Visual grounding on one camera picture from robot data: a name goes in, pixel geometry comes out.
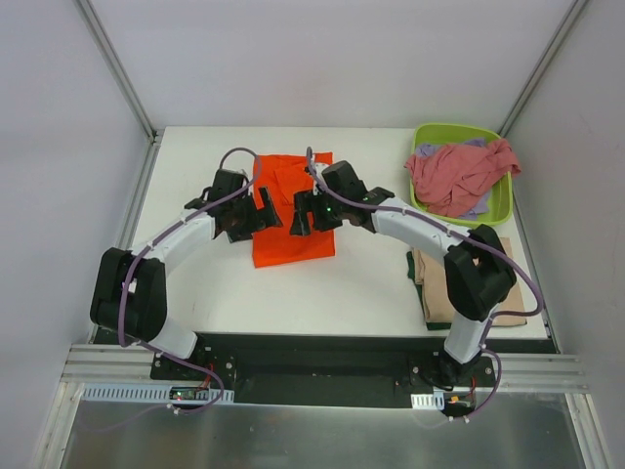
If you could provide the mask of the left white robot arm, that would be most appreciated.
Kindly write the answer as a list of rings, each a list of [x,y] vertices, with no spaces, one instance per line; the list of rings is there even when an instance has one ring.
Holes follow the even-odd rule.
[[[123,340],[142,341],[174,356],[172,366],[186,380],[206,368],[206,345],[198,334],[168,315],[167,276],[197,249],[222,233],[229,241],[282,225],[270,191],[259,188],[257,206],[241,172],[220,169],[213,185],[188,202],[178,219],[129,250],[108,249],[101,260],[90,319]]]

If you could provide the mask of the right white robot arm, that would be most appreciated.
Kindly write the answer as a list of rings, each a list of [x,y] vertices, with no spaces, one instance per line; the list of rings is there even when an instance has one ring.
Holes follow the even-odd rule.
[[[517,282],[498,234],[486,225],[456,232],[391,191],[369,190],[347,161],[317,165],[310,160],[305,172],[313,188],[294,195],[291,235],[329,232],[348,221],[416,248],[442,265],[455,316],[439,373],[450,385],[465,383],[475,372],[473,359],[480,353],[487,320]]]

